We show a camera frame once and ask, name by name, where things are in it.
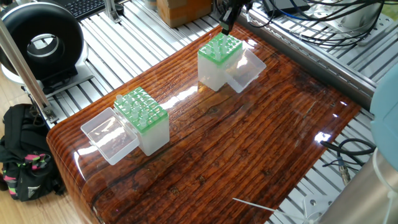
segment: white cable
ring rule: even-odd
[[[390,211],[392,208],[392,203],[393,203],[394,199],[398,197],[398,193],[397,193],[398,189],[391,187],[391,185],[385,180],[385,178],[381,174],[381,172],[379,170],[379,166],[377,164],[377,153],[378,152],[379,152],[379,149],[376,148],[374,150],[374,153],[372,156],[372,163],[373,163],[373,169],[374,169],[374,172],[376,173],[376,176],[378,177],[380,182],[382,182],[382,184],[389,189],[389,192],[387,194],[387,197],[389,198],[389,203],[388,203],[387,213],[386,213],[386,216],[384,217],[384,221],[383,221],[383,224],[387,224],[388,217],[390,216]]]
[[[252,206],[255,206],[257,208],[262,208],[262,209],[265,209],[265,210],[268,210],[268,211],[271,211],[271,212],[274,212],[274,213],[279,213],[279,214],[285,215],[285,216],[290,217],[290,218],[296,218],[298,220],[303,221],[304,223],[308,222],[309,224],[313,224],[315,222],[314,220],[307,220],[307,219],[304,219],[302,217],[297,217],[295,215],[289,215],[289,214],[286,214],[284,212],[280,212],[280,211],[272,209],[272,208],[264,207],[264,206],[261,206],[261,205],[255,204],[255,203],[251,203],[251,202],[247,202],[247,201],[244,201],[244,200],[240,200],[240,199],[237,199],[237,198],[233,198],[233,200],[237,200],[239,202],[242,202],[242,203],[245,203],[245,204],[248,204],[248,205],[252,205]]]

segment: metal pole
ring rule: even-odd
[[[24,57],[18,49],[18,46],[8,32],[6,25],[0,19],[0,47],[7,55],[12,66],[14,66],[18,75],[24,81],[26,88],[32,95],[33,100],[37,103],[37,106],[44,112],[44,115],[49,119],[51,123],[58,120],[54,114],[51,104],[45,97],[42,89],[39,87],[37,80],[35,79],[32,71],[30,70],[28,64],[26,63]]]
[[[114,0],[104,0],[105,3],[105,14],[115,23],[121,22],[116,7],[114,6]]]

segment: cardboard box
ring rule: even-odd
[[[157,0],[159,16],[171,28],[184,25],[211,12],[212,0]]]

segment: black backpack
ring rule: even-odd
[[[16,105],[4,115],[0,140],[3,179],[13,199],[22,202],[65,190],[46,142],[48,129],[32,105]]]

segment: glossy wooden surface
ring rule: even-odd
[[[248,30],[267,64],[242,93],[213,92],[197,78],[197,52],[217,28],[56,125],[48,143],[67,188],[88,220],[105,223],[264,223],[270,213],[233,197],[277,208],[359,106],[313,79]],[[80,126],[143,87],[170,115],[170,142],[150,157],[136,149],[115,166]]]

